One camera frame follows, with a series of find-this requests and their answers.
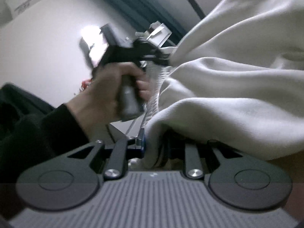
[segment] metal screw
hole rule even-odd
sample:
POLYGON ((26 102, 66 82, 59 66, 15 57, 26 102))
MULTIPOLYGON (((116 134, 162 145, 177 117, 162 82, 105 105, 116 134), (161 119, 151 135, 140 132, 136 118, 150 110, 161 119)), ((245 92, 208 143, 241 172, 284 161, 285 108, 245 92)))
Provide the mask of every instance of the metal screw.
POLYGON ((120 175, 119 170, 116 169, 108 169, 104 173, 107 177, 118 177, 120 175))
POLYGON ((188 175, 191 177, 200 177, 203 175, 203 172, 199 169, 192 169, 188 171, 188 175))

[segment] gray ribbed panel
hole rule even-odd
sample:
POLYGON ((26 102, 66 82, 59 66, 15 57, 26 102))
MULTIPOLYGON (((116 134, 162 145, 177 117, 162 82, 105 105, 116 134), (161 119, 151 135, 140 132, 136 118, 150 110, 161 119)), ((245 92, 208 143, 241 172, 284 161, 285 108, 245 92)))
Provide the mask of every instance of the gray ribbed panel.
POLYGON ((106 182, 86 204, 61 213, 25 209, 10 223, 16 228, 293 228, 282 209, 247 213, 217 202, 203 182, 177 171, 129 172, 106 182))

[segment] black sleeve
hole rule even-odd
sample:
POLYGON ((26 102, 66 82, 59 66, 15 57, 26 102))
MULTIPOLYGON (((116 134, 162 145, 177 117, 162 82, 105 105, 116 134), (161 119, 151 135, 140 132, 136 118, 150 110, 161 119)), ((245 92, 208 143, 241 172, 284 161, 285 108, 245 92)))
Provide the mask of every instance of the black sleeve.
POLYGON ((88 143, 63 104, 47 116, 27 115, 0 142, 0 182, 13 183, 27 168, 88 143))

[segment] white fabric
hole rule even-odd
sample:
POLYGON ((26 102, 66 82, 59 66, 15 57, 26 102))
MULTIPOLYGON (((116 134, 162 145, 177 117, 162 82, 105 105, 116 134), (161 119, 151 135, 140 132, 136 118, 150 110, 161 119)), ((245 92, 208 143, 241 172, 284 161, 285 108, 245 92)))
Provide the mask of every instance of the white fabric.
POLYGON ((304 149, 304 0, 223 0, 171 65, 145 127, 146 167, 168 127, 264 160, 304 149))

